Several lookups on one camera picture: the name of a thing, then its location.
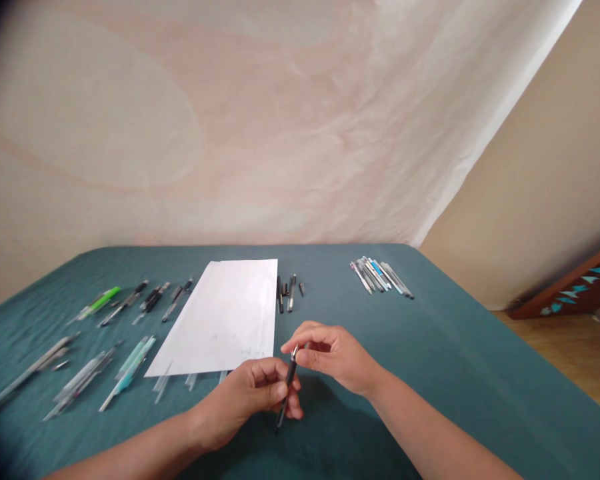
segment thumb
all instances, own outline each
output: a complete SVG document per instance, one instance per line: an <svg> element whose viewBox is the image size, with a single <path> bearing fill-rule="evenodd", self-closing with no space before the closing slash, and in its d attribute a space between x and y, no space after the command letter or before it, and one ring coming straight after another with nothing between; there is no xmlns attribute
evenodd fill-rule
<svg viewBox="0 0 600 480"><path fill-rule="evenodd" d="M295 362L301 367L330 375L329 362L332 359L327 355L328 353L318 352L316 350L302 349L298 350L298 353L295 354Z"/></svg>
<svg viewBox="0 0 600 480"><path fill-rule="evenodd" d="M288 392L287 384L282 381L258 388L253 394L251 410L270 410L274 405L282 402Z"/></svg>

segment wooden floor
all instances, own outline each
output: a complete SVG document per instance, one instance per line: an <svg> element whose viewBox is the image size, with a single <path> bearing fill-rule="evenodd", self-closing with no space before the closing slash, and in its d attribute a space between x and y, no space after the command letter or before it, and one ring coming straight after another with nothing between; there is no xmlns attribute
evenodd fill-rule
<svg viewBox="0 0 600 480"><path fill-rule="evenodd" d="M534 320L494 315L600 404L599 322L590 315Z"/></svg>

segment white backdrop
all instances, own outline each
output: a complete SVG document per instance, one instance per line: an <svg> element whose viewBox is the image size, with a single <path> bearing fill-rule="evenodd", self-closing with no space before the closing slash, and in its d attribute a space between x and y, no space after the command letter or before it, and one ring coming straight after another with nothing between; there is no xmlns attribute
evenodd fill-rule
<svg viewBox="0 0 600 480"><path fill-rule="evenodd" d="M0 301L107 245L418 246L578 4L16 3Z"/></svg>

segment table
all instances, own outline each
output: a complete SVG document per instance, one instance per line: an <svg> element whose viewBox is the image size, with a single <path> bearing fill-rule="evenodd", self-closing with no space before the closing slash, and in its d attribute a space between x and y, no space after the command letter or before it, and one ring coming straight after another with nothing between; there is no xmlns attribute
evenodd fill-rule
<svg viewBox="0 0 600 480"><path fill-rule="evenodd" d="M390 263L415 300L396 292L369 296L349 268L362 255ZM525 478L600 478L600 406L417 250L397 244L112 247L79 255L0 305L0 390L57 340L82 331L68 368L39 374L0 410L0 474L39 477L84 459L185 411L216 386L219 373L200 375L192 392L184 376L173 377L154 405L155 379L136 378L98 413L136 343L150 334L159 340L143 375L173 324L160 322L164 302L137 326L137 305L104 329L95 328L96 319L66 326L99 291L118 285L123 299L144 279L149 291L198 278L212 260L268 258L279 259L283 279L296 273L307 289L291 314L276 314L274 355L282 356L280 345L306 319L340 324ZM64 414L42 424L62 386L118 340L124 343L108 370ZM322 374L298 373L302 421L286 421L275 437L275 416L258 414L183 478L418 477L364 399Z"/></svg>

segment white paper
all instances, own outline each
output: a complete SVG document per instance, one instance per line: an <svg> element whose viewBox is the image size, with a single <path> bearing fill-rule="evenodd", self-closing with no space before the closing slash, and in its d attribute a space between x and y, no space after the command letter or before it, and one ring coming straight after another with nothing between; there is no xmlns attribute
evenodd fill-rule
<svg viewBox="0 0 600 480"><path fill-rule="evenodd" d="M145 377L234 370L273 355L278 260L210 262Z"/></svg>

